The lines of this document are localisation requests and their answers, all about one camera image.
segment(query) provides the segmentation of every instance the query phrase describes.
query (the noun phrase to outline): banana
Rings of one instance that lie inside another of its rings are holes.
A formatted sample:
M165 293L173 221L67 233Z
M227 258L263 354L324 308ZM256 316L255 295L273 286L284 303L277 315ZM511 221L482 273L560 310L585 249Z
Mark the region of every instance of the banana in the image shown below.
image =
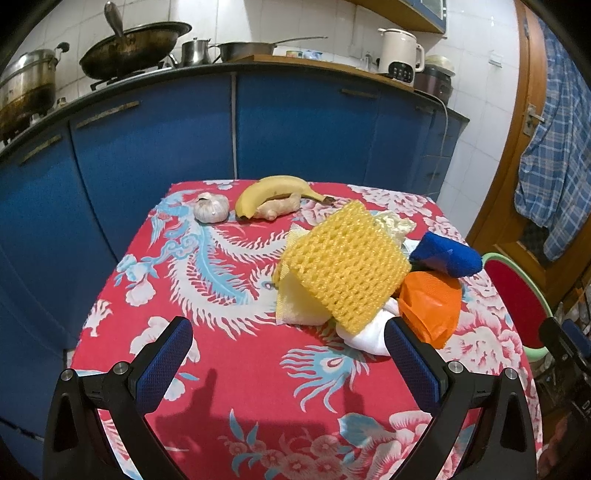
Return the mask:
M236 201L237 217L252 218L256 209L267 200L288 197L299 193L303 197L324 202L327 197L315 192L305 180L290 175L265 177L248 186Z

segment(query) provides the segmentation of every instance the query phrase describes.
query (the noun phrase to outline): screw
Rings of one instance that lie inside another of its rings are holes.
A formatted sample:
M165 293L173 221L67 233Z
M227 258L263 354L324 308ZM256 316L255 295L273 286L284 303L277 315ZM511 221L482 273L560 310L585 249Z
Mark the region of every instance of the screw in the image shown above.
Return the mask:
M127 372L128 368L129 368L129 363L118 362L113 366L113 372L115 372L116 375L123 375L125 372Z
M505 375L512 380L517 378L517 372L512 368L505 368Z
M464 366L460 362L451 361L447 364L449 370L454 372L455 374L461 374L464 371Z
M67 370L64 370L61 375L60 378L64 381L67 382L69 379L71 379L74 376L74 371L69 368Z

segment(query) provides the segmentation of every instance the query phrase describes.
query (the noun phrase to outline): stainless steel pot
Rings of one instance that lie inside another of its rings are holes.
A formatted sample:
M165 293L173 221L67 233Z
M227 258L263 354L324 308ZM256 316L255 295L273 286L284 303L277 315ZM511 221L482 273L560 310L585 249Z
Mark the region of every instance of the stainless steel pot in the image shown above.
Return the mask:
M45 115L56 101L56 66L70 44L34 50L10 64L0 77L0 139L13 138L35 114Z
M105 17L116 34L92 46L80 59L82 71L96 80L155 67L172 51L178 38L191 30L191 25L183 22L156 22L122 32L121 15L111 2L105 5Z
M328 37L288 38L287 40L280 40L275 43L235 41L229 43L221 43L217 46L220 49L220 57L222 61L234 61L237 59L242 59L244 57L250 57L251 55L273 55L273 50L275 50L275 47L281 43L286 43L295 40L314 40L316 38Z
M191 65L209 65L212 61L209 57L209 41L198 40L194 38L190 41L183 43L181 57L181 67L190 67Z

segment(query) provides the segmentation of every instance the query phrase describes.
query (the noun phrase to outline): white tile wall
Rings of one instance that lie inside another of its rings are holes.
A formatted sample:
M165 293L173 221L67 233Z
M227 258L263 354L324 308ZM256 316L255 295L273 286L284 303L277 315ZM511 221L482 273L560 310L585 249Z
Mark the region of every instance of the white tile wall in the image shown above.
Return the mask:
M470 119L460 134L437 204L465 236L488 193L509 132L519 77L513 0L448 0L446 36L427 54L456 67L450 107ZM432 38L417 34L425 45ZM492 53L502 67L490 64Z
M103 17L105 0L62 0L29 34L17 54L68 41L70 51L57 67L58 96L68 101L90 92L79 60L94 43L112 34ZM154 21L185 21L193 30L183 42L278 41L326 35L326 40L295 41L276 49L320 50L322 59L358 67L360 59L381 55L378 28L394 23L345 0L116 0L124 26ZM470 119L460 135L438 204L466 234L500 160L517 91L519 37L513 0L448 0L445 36L415 33L427 54L448 57L455 66L449 106ZM502 67L491 65L491 53ZM213 49L212 57L217 55Z

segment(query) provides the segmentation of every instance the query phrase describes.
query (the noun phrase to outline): red stool seat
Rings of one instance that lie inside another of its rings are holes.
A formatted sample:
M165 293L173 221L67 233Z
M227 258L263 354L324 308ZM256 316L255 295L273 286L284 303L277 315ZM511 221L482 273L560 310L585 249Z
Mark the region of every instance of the red stool seat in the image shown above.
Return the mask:
M509 265L498 260L488 260L484 269L503 299L523 344L530 348L543 347L538 328L547 314L527 282Z

